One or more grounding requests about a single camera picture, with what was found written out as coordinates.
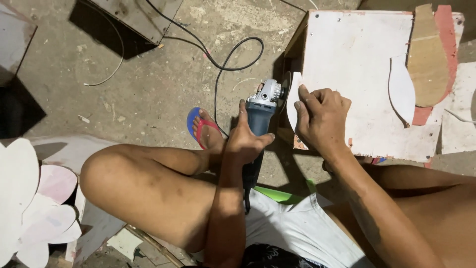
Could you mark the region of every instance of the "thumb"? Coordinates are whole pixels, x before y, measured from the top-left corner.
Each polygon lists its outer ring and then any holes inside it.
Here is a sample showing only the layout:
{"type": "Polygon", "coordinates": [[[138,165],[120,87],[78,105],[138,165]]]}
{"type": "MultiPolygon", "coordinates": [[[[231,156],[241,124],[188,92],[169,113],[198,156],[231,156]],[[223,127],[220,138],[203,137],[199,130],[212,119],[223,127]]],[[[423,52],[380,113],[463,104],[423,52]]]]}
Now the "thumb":
{"type": "Polygon", "coordinates": [[[295,102],[294,107],[297,111],[297,128],[302,131],[309,126],[309,113],[303,102],[295,102]]]}
{"type": "Polygon", "coordinates": [[[264,148],[270,145],[275,139],[273,133],[264,134],[258,137],[258,140],[261,142],[261,146],[264,148]]]}

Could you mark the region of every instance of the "blue flip-flop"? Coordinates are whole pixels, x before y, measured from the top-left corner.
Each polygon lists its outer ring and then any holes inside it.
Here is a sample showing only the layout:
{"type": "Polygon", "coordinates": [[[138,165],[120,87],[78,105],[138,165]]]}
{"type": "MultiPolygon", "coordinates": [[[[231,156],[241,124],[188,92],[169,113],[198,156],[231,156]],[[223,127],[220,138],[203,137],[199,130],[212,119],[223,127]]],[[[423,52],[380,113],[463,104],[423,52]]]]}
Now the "blue flip-flop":
{"type": "Polygon", "coordinates": [[[215,122],[203,119],[200,116],[199,110],[200,110],[200,107],[195,107],[192,110],[190,110],[190,112],[187,115],[187,128],[188,128],[188,132],[190,133],[190,135],[192,135],[192,137],[198,142],[200,147],[202,147],[203,150],[206,150],[206,148],[203,147],[202,143],[200,143],[200,135],[202,133],[203,125],[209,125],[209,126],[213,127],[214,129],[218,130],[218,132],[220,132],[220,129],[218,128],[218,126],[215,122]],[[198,126],[197,126],[197,137],[198,138],[193,135],[194,130],[192,128],[193,127],[193,121],[195,120],[196,116],[200,117],[200,121],[198,122],[198,126]]]}

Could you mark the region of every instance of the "foot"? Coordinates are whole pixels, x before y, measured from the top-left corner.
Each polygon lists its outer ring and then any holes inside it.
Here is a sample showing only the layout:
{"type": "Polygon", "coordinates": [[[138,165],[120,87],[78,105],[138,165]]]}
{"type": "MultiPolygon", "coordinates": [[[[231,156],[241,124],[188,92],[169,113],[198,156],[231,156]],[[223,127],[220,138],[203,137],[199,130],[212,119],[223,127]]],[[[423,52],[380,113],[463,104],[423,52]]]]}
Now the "foot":
{"type": "MultiPolygon", "coordinates": [[[[208,114],[207,111],[204,109],[200,109],[198,111],[200,116],[195,116],[195,119],[193,120],[193,135],[194,137],[197,138],[197,129],[198,129],[198,123],[202,118],[207,121],[213,122],[213,119],[211,116],[208,114]]],[[[208,126],[208,125],[203,125],[202,126],[202,132],[200,134],[200,143],[205,147],[207,150],[216,150],[218,153],[221,153],[223,150],[223,146],[225,145],[225,139],[221,136],[220,131],[216,130],[215,128],[208,126]]]]}

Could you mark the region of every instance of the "man's right hand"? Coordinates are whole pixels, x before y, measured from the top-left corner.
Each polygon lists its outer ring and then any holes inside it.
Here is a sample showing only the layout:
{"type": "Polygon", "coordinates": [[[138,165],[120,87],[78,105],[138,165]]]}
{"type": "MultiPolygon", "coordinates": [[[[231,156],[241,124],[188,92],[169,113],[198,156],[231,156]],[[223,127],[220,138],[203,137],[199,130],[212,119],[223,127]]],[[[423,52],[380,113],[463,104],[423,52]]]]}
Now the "man's right hand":
{"type": "Polygon", "coordinates": [[[328,161],[347,152],[344,136],[351,101],[329,88],[309,93],[305,85],[299,87],[299,97],[303,101],[294,103],[298,135],[328,161]]]}

